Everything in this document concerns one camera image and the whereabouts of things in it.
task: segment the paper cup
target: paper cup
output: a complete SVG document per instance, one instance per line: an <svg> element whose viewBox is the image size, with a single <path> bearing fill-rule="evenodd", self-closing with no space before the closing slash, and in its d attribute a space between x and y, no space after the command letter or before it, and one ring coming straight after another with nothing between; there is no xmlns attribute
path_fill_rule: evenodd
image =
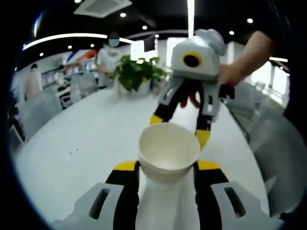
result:
<svg viewBox="0 0 307 230"><path fill-rule="evenodd" d="M200 144L193 133L172 123L151 125L142 132L139 139L142 171L154 182L180 181L200 152Z"/></svg>

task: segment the green leaves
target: green leaves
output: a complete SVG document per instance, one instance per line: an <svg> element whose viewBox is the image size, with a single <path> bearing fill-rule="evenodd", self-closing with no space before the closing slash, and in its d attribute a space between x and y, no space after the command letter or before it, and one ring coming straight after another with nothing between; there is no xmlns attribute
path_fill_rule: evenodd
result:
<svg viewBox="0 0 307 230"><path fill-rule="evenodd" d="M159 57L152 57L148 62L144 58L132 61L130 55L124 55L120 59L120 64L115 68L113 74L118 77L127 91L138 91L144 79L159 81L166 77L167 73L156 66L160 61Z"/></svg>

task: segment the robot camera lens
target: robot camera lens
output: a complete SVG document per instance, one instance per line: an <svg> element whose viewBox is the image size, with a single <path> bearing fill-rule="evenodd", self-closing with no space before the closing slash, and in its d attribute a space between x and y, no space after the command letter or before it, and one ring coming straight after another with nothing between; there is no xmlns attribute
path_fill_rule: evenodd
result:
<svg viewBox="0 0 307 230"><path fill-rule="evenodd" d="M183 57L183 62L189 67L197 67L200 65L200 61L194 55L186 55Z"/></svg>

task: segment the air conditioning vent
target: air conditioning vent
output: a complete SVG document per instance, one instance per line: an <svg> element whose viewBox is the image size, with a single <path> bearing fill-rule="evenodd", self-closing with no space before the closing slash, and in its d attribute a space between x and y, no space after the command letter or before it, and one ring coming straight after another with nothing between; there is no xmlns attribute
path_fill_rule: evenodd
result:
<svg viewBox="0 0 307 230"><path fill-rule="evenodd" d="M132 4L129 0L85 0L74 14L104 18Z"/></svg>

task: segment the ceiling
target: ceiling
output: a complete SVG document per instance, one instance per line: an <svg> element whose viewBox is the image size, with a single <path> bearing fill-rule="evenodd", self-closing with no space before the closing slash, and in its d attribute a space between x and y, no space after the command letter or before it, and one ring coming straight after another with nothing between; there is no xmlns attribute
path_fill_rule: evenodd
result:
<svg viewBox="0 0 307 230"><path fill-rule="evenodd" d="M80 6L74 0L54 0L46 4L40 11L41 21L36 37L32 31L27 33L25 44L34 40L68 33L93 33L109 35L117 31L120 37L126 38L131 35L163 31L163 30L187 30L188 10L187 0L130 0L132 5L112 13L105 18L75 15L74 11ZM250 34L255 31L253 23L248 23L247 18L261 20L261 11L251 7L253 0L195 0L195 23L194 29L213 28L219 31L226 43L234 40L245 44ZM188 36L188 34L160 34L159 39L167 37ZM146 36L131 38L141 40ZM74 49L88 49L91 43L101 46L106 39L101 38L62 38L40 43L20 53L18 69L57 53L68 51L68 45Z"/></svg>

